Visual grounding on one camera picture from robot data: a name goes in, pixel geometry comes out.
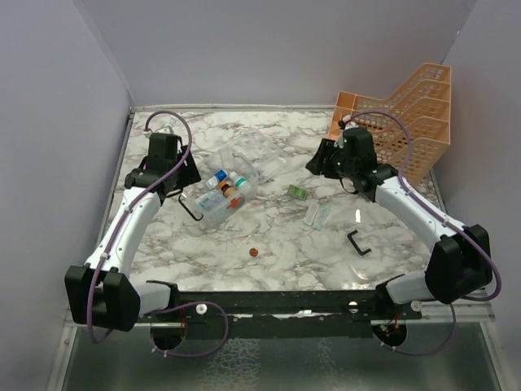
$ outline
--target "gray floor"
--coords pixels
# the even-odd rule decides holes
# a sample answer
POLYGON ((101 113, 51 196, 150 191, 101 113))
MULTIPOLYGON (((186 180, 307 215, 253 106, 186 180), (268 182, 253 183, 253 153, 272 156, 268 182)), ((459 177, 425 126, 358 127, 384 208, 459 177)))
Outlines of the gray floor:
MULTIPOLYGON (((425 350, 444 340, 447 324, 409 326, 403 348, 425 350)), ((186 341, 201 351, 214 341, 186 341)), ((92 345, 78 330, 65 390, 486 390, 499 389, 478 323, 460 323, 442 353, 411 358, 375 340, 344 337, 229 340, 209 358, 163 358, 151 353, 146 327, 115 332, 92 345)))

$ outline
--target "clear plastic bin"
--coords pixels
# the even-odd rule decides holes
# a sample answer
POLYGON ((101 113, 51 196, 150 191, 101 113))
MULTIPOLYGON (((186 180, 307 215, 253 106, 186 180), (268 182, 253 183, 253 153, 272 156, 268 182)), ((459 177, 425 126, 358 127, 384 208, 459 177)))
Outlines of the clear plastic bin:
POLYGON ((257 130, 244 130, 234 140, 197 164, 201 181, 186 188, 183 204, 192 217, 207 226, 218 226, 255 198, 257 186, 287 167, 287 154, 257 130), (232 171, 247 185, 225 198, 219 187, 209 190, 205 183, 218 171, 232 171))

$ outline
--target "white marble surface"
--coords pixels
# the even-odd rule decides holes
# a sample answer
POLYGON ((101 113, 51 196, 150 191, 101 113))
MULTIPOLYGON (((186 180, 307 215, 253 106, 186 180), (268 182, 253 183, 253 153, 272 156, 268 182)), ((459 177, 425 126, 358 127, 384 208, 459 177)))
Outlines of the white marble surface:
MULTIPOLYGON (((125 151, 114 195, 116 212, 125 175, 147 153, 142 133, 150 113, 138 113, 125 151)), ((310 290, 372 288, 392 276, 421 270, 427 248, 387 210, 359 195, 349 195, 338 181, 310 174, 305 163, 325 135, 331 112, 184 112, 194 132, 194 158, 201 160, 238 130, 257 128, 291 157, 291 170, 260 185, 256 200, 245 205, 218 229, 194 222, 175 199, 166 200, 139 246, 131 281, 159 279, 177 283, 183 290, 310 290), (307 200, 283 194, 290 185, 308 191, 307 200), (331 208, 323 231, 302 219, 309 203, 319 200, 331 208), (356 222, 360 210, 361 222, 356 222), (347 241, 355 239, 372 252, 358 256, 347 241), (253 258, 249 249, 259 249, 253 258)), ((152 129, 171 125, 186 139, 182 125, 159 116, 152 129)), ((418 187, 437 203, 431 179, 418 187)))

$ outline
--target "orange basket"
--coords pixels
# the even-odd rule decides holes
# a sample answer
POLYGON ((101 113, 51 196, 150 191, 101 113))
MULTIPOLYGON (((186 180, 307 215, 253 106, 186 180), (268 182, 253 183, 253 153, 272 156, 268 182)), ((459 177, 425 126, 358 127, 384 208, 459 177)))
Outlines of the orange basket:
MULTIPOLYGON (((338 138, 338 121, 347 115, 380 110, 397 116, 413 138, 414 153, 405 176, 418 184, 450 144, 450 78, 450 67, 424 64, 388 99, 340 92, 327 137, 338 138)), ((379 162, 397 169, 403 165, 407 140, 393 120, 366 114, 355 122, 373 134, 379 162)))

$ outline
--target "bottle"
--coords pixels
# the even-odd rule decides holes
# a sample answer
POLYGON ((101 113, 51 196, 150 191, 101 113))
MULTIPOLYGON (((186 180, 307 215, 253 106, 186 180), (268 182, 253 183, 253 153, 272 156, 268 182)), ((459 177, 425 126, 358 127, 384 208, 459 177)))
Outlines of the bottle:
POLYGON ((209 212, 224 200, 225 197, 222 195, 222 193, 215 189, 209 191, 206 194, 203 194, 197 200, 195 200, 195 202, 197 202, 203 211, 209 212))
POLYGON ((228 174, 225 170, 217 171, 206 183, 204 184, 207 189, 214 189, 220 182, 224 181, 228 174))
POLYGON ((221 188, 222 194, 224 194, 226 198, 228 198, 229 196, 231 196, 232 194, 234 194, 237 191, 237 189, 235 187, 230 186, 226 182, 221 182, 219 184, 219 187, 221 188))
POLYGON ((232 171, 230 175, 228 175, 230 181, 234 184, 238 189, 244 190, 245 193, 248 193, 252 189, 252 185, 248 182, 244 177, 241 177, 235 171, 232 171))

